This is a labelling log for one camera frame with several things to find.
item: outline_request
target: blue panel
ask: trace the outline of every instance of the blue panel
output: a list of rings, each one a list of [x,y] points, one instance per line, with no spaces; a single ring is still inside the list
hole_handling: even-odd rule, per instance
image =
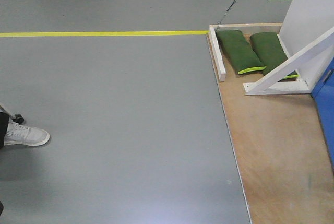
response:
[[[312,91],[321,124],[325,134],[328,151],[334,164],[334,61],[332,61],[324,75]]]

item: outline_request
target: shoe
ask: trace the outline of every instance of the shoe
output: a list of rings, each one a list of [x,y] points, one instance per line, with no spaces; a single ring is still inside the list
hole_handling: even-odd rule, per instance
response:
[[[5,146],[15,144],[41,146],[47,143],[49,139],[50,135],[45,130],[9,122],[5,135]]]

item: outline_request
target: yellow floor line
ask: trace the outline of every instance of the yellow floor line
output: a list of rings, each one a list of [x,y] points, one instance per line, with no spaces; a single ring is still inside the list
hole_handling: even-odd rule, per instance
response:
[[[71,36],[173,36],[203,35],[208,31],[126,31],[126,32],[1,32],[0,38]]]

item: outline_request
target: black wheel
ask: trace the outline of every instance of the black wheel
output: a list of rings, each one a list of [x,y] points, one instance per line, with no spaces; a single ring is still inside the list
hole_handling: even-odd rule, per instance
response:
[[[19,113],[15,114],[14,116],[15,116],[15,119],[13,119],[13,121],[18,124],[22,124],[25,121],[25,119]]]

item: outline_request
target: white bracket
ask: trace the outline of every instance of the white bracket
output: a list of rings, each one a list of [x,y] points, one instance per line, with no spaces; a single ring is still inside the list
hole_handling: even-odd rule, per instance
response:
[[[245,83],[246,95],[310,93],[305,81],[278,82],[283,77],[334,45],[334,27],[292,55],[288,60],[254,83]]]

